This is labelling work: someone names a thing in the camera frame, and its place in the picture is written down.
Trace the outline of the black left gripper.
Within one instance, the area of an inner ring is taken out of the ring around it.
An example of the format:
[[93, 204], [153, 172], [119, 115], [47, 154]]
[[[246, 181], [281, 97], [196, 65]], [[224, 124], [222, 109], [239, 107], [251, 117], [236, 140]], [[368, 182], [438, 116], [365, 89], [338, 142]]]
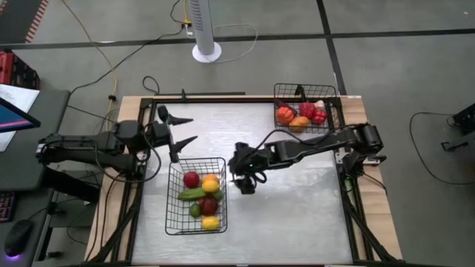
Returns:
[[172, 125], [182, 125], [193, 122], [193, 119], [178, 118], [172, 116], [166, 106], [159, 106], [157, 114], [161, 122], [153, 121], [149, 126], [148, 137], [154, 147], [168, 146], [171, 162], [178, 162], [178, 153], [189, 143], [193, 142], [197, 136], [192, 136], [179, 142], [174, 142], [170, 127]]

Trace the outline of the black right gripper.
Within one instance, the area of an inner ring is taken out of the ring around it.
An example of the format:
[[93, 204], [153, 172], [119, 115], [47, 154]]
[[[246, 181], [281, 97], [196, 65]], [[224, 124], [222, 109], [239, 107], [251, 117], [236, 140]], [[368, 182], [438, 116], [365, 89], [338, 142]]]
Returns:
[[264, 171], [269, 167], [269, 149], [267, 147], [252, 148], [247, 143], [236, 142], [235, 151], [233, 157], [229, 160], [228, 166], [233, 175], [231, 182], [234, 184], [240, 183], [240, 192], [242, 194], [254, 194], [256, 182], [253, 179], [242, 179], [241, 177], [256, 178], [256, 174], [259, 174], [266, 179]]

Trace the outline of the dark red round fruit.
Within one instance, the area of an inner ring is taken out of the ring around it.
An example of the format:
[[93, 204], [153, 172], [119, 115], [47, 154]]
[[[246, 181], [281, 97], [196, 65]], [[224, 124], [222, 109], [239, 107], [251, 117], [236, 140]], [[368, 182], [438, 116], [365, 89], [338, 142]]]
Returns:
[[203, 216], [213, 216], [217, 212], [219, 202], [214, 197], [204, 197], [198, 200], [198, 205]]

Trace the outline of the red apple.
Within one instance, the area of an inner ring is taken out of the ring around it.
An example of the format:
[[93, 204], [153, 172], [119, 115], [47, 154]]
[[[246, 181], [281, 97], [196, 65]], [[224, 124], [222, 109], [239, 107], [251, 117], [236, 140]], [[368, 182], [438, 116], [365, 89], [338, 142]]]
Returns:
[[195, 171], [186, 172], [183, 176], [183, 184], [186, 188], [196, 188], [200, 184], [200, 176]]

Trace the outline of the long green mango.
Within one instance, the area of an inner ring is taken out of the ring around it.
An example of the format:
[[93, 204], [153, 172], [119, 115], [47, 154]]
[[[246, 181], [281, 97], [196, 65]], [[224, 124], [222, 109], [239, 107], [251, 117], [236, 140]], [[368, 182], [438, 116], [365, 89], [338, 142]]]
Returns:
[[202, 188], [188, 188], [178, 195], [178, 200], [195, 201], [204, 198], [207, 193]]

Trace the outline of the orange mango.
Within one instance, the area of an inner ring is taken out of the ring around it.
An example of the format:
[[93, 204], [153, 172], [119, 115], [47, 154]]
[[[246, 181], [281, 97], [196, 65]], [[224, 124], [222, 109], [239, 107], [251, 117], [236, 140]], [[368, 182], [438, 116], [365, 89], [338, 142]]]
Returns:
[[309, 119], [305, 116], [297, 116], [289, 123], [292, 132], [303, 132], [309, 125]]

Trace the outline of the white tower fan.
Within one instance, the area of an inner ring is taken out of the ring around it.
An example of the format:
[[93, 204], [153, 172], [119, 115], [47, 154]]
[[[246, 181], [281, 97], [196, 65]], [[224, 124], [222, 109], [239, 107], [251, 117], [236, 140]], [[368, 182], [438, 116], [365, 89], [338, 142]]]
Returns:
[[214, 41], [209, 0], [189, 0], [189, 10], [196, 41], [192, 49], [194, 59], [200, 63], [216, 62], [222, 48]]

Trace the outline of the black desk leg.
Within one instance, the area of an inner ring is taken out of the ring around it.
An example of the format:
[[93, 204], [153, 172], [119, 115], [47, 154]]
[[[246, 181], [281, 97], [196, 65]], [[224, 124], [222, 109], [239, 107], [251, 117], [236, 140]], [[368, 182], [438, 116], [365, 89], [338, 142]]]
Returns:
[[42, 181], [43, 186], [49, 187], [63, 194], [77, 197], [80, 200], [97, 203], [99, 189], [65, 173], [46, 174]]

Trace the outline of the grey desk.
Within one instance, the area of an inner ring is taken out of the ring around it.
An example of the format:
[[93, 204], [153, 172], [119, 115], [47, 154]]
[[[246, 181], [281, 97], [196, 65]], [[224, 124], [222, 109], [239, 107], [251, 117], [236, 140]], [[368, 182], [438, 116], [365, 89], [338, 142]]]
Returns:
[[29, 114], [41, 125], [16, 132], [0, 153], [0, 191], [32, 191], [41, 186], [44, 166], [36, 158], [36, 149], [40, 139], [59, 130], [69, 98], [66, 90], [39, 92]]

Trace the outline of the white paper sheet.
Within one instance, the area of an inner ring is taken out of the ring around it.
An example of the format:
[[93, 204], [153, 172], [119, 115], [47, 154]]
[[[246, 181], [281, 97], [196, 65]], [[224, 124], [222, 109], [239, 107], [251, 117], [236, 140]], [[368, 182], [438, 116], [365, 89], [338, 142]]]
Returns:
[[[39, 92], [37, 90], [0, 84], [0, 97], [15, 105], [25, 113], [28, 113], [38, 95]], [[0, 152], [6, 150], [15, 133], [16, 131], [0, 133]]]

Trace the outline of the computer monitor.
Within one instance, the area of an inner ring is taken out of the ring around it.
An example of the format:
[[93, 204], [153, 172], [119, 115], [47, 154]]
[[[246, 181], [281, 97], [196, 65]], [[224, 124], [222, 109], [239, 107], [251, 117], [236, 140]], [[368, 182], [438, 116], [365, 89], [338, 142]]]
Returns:
[[39, 120], [0, 97], [0, 134], [40, 126]]

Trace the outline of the red toolbox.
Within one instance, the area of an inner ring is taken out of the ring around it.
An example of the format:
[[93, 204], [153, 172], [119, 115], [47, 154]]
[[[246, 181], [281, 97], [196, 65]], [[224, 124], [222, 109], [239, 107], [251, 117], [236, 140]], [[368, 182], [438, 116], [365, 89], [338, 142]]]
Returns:
[[0, 84], [40, 90], [38, 73], [14, 53], [0, 52]]

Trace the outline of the backlit keyboard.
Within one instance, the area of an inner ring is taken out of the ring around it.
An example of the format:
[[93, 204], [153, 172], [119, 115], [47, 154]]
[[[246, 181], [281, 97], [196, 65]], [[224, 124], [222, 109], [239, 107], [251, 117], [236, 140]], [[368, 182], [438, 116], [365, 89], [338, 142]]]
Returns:
[[16, 206], [16, 192], [0, 191], [0, 223], [12, 220]]

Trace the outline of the black computer mouse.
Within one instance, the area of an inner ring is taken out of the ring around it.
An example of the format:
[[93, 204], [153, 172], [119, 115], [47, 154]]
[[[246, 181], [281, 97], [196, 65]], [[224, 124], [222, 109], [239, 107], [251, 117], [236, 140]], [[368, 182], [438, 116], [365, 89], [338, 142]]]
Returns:
[[19, 220], [10, 229], [4, 240], [4, 252], [8, 257], [19, 256], [26, 248], [33, 230], [30, 220]]

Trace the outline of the dark floor mat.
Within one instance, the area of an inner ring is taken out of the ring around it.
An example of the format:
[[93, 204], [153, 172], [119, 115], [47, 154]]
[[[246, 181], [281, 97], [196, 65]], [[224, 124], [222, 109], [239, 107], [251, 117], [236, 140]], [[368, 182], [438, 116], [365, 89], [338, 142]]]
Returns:
[[0, 0], [0, 45], [31, 43], [50, 0]]

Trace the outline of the black floor device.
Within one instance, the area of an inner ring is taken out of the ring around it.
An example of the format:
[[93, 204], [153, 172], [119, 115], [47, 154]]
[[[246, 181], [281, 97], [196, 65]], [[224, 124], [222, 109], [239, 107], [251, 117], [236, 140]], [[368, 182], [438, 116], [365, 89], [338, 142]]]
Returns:
[[461, 130], [463, 135], [475, 131], [475, 103], [466, 107], [453, 116], [453, 125]]

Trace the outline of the black aluminium table frame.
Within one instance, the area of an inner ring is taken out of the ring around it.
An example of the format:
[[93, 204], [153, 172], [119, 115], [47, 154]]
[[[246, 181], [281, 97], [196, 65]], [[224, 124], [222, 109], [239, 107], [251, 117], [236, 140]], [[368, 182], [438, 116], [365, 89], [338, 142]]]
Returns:
[[[129, 119], [142, 119], [142, 115], [147, 115], [147, 111], [142, 110], [142, 105], [149, 102], [160, 104], [199, 104], [203, 103], [272, 103], [272, 96], [245, 96], [245, 95], [216, 95], [216, 96], [189, 96], [183, 100], [179, 96], [125, 96], [122, 98], [117, 119], [121, 122]], [[367, 122], [368, 118], [364, 108], [363, 100], [360, 96], [337, 96], [337, 110], [340, 124], [358, 124]], [[91, 258], [95, 258], [104, 245], [94, 238], [101, 230], [105, 232], [107, 238], [113, 235], [120, 217], [133, 205], [135, 196], [139, 190], [129, 185], [114, 186], [109, 194], [107, 187], [112, 180], [106, 179], [105, 184], [100, 189], [100, 208], [105, 209], [104, 215], [96, 215], [94, 222], [99, 225], [93, 226], [93, 232], [88, 241], [88, 253]], [[378, 241], [385, 249], [398, 259], [402, 258], [396, 228], [390, 211], [389, 201], [384, 194], [384, 190], [377, 185], [373, 185], [368, 177], [360, 179], [356, 186], [357, 192], [351, 197], [352, 204], [356, 205], [356, 210], [362, 219], [365, 220], [368, 228], [372, 231]], [[99, 263], [100, 267], [118, 266], [124, 267], [131, 262], [133, 239], [137, 230], [138, 216], [134, 215], [131, 221], [121, 233], [117, 243], [111, 248], [108, 256]], [[356, 259], [364, 262], [375, 261], [376, 251], [369, 248], [367, 238], [358, 229], [355, 222], [350, 224], [350, 242], [356, 246]]]

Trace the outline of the black floor bracket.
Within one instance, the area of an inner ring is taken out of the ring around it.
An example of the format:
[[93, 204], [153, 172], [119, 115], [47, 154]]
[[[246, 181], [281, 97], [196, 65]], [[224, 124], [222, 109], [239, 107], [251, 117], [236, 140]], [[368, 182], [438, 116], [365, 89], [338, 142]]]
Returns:
[[442, 142], [441, 146], [444, 151], [451, 152], [455, 151], [457, 148], [465, 147], [468, 145], [467, 141], [458, 141], [458, 142]]

